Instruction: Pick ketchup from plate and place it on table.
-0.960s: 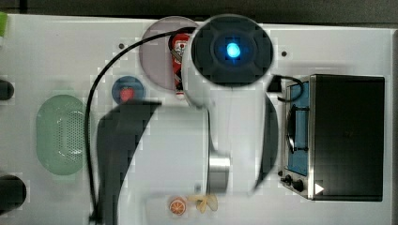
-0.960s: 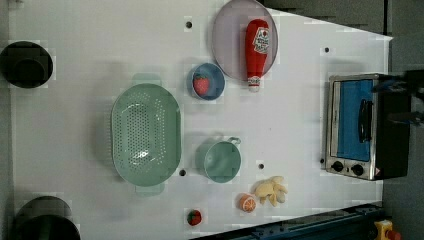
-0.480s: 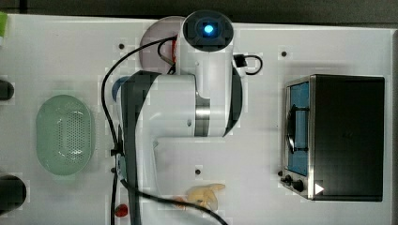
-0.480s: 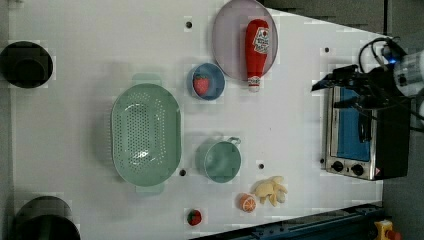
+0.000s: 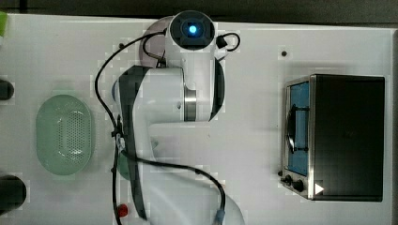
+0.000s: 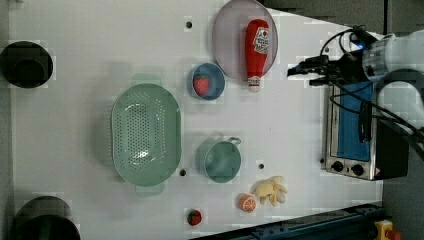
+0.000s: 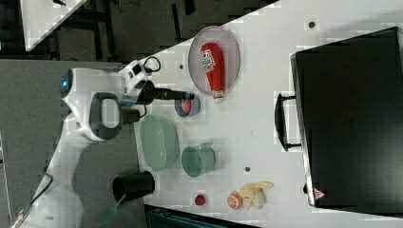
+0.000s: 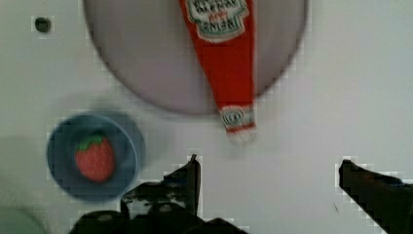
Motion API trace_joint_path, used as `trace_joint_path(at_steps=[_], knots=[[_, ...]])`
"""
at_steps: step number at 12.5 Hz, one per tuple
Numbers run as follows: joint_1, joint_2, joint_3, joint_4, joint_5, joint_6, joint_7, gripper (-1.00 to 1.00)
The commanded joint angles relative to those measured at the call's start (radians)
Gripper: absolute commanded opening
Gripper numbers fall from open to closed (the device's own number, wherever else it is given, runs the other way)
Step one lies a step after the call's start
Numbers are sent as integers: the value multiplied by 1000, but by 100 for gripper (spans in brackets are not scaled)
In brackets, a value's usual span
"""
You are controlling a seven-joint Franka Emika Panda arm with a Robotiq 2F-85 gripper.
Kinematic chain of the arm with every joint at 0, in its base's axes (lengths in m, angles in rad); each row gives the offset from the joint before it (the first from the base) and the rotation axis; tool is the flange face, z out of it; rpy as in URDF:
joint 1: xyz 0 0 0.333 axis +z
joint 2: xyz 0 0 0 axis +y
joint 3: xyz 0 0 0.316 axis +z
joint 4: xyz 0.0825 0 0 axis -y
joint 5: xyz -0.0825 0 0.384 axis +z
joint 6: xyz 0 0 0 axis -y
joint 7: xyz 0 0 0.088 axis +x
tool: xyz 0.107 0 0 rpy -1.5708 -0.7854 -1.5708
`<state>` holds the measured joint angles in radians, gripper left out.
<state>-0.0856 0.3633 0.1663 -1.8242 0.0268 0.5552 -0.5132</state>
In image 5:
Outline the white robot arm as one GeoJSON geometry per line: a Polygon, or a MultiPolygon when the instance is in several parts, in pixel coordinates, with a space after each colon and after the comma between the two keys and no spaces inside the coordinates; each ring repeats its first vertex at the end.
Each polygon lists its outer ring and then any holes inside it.
{"type": "Polygon", "coordinates": [[[245,225],[217,180],[203,184],[197,179],[202,170],[154,156],[151,126],[209,122],[222,107],[225,89],[216,26],[205,13],[178,13],[163,35],[163,66],[133,66],[113,86],[135,210],[150,225],[245,225]]]}

